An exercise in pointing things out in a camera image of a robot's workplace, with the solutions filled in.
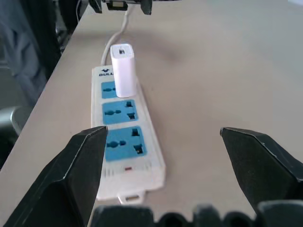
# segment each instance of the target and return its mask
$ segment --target plug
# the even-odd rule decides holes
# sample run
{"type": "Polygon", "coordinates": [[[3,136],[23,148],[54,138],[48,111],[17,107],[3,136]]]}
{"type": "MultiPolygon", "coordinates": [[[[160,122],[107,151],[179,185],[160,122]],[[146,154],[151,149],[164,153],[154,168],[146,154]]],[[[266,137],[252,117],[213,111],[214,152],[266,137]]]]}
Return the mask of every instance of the plug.
{"type": "Polygon", "coordinates": [[[136,71],[134,51],[130,44],[117,44],[110,47],[116,94],[119,98],[136,95],[136,71]]]}

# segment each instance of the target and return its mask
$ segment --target socket hole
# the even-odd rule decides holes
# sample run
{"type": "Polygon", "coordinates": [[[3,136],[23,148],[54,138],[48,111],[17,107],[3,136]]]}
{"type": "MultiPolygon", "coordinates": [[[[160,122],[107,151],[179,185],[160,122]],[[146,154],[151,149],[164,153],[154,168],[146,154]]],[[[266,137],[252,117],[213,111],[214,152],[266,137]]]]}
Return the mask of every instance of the socket hole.
{"type": "Polygon", "coordinates": [[[132,136],[140,136],[137,129],[132,129],[132,136]]]}
{"type": "Polygon", "coordinates": [[[109,111],[106,111],[106,112],[105,112],[105,115],[113,115],[114,113],[120,114],[120,113],[121,113],[121,110],[116,110],[116,111],[109,110],[109,111]]]}
{"type": "Polygon", "coordinates": [[[112,142],[110,142],[110,143],[107,143],[107,146],[108,146],[109,148],[116,148],[116,147],[118,147],[118,143],[115,142],[115,141],[112,141],[112,142]]]}
{"type": "Polygon", "coordinates": [[[130,120],[134,119],[134,113],[130,113],[130,114],[128,113],[127,116],[129,117],[130,120]]]}
{"type": "Polygon", "coordinates": [[[116,148],[116,147],[118,147],[118,145],[124,146],[125,144],[126,144],[126,142],[124,140],[121,140],[119,143],[117,143],[116,141],[112,141],[110,143],[107,143],[107,147],[116,148]]]}
{"type": "Polygon", "coordinates": [[[105,112],[105,115],[113,115],[113,114],[114,114],[114,111],[111,111],[111,110],[105,112]]]}
{"type": "Polygon", "coordinates": [[[137,154],[143,154],[142,144],[134,145],[134,149],[136,150],[137,154]]]}
{"type": "Polygon", "coordinates": [[[126,107],[133,107],[133,104],[132,104],[132,102],[130,102],[130,101],[127,101],[127,102],[126,102],[126,107]]]}

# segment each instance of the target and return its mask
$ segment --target white power strip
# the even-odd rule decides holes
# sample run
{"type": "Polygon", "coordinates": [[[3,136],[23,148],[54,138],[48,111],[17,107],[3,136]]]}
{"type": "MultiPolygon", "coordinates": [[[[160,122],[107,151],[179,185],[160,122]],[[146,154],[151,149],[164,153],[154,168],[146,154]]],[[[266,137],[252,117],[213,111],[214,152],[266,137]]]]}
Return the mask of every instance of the white power strip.
{"type": "Polygon", "coordinates": [[[146,191],[161,188],[165,163],[141,86],[137,94],[118,98],[111,65],[92,70],[91,126],[108,127],[98,200],[118,197],[138,204],[146,191]]]}

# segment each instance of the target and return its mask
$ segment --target table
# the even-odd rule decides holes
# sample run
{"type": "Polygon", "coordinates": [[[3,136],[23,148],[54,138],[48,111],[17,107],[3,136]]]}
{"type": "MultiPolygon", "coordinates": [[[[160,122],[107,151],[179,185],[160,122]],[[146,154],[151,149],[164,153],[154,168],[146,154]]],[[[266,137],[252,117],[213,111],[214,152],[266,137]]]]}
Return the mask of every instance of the table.
{"type": "MultiPolygon", "coordinates": [[[[303,161],[302,10],[273,0],[155,2],[151,16],[136,7],[122,41],[134,48],[167,165],[165,187],[144,202],[156,219],[172,210],[191,219],[200,203],[254,215],[223,126],[269,134],[303,161]]],[[[0,173],[0,224],[71,136],[90,127],[91,69],[122,20],[106,9],[81,19],[0,173]]]]}

